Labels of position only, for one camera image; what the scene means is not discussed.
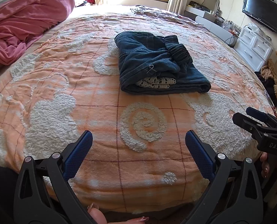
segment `denim pants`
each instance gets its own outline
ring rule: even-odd
[[[206,93],[209,81],[194,67],[193,59],[175,35],[154,36],[146,32],[126,31],[115,37],[119,48],[121,90],[131,94]],[[148,77],[176,80],[169,89],[135,85]]]

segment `television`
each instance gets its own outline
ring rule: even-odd
[[[277,33],[277,4],[271,0],[244,0],[242,12]]]

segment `metal screw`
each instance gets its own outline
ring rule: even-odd
[[[218,153],[217,157],[219,159],[225,159],[226,158],[226,155],[224,155],[223,153]]]
[[[29,162],[31,160],[31,156],[27,156],[24,161]]]
[[[246,160],[248,163],[252,163],[252,162],[253,162],[252,159],[249,158],[249,157],[247,157],[245,160]]]
[[[57,159],[57,158],[60,157],[60,155],[61,154],[59,152],[55,152],[55,153],[52,154],[52,158]]]

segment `pink fabric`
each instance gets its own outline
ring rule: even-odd
[[[74,0],[9,0],[0,5],[0,67],[15,62],[74,7]]]

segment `blue textured pad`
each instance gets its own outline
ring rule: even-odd
[[[208,156],[202,144],[193,135],[191,131],[188,131],[185,136],[185,144],[190,151],[198,169],[200,170],[203,178],[212,181],[215,177],[215,167],[211,158]]]
[[[63,177],[66,181],[75,177],[92,144],[93,135],[90,131],[88,131],[65,161]]]
[[[257,120],[260,120],[261,122],[264,122],[266,123],[267,122],[267,116],[265,113],[259,111],[259,110],[256,110],[252,107],[248,107],[246,109],[246,114],[257,119]]]

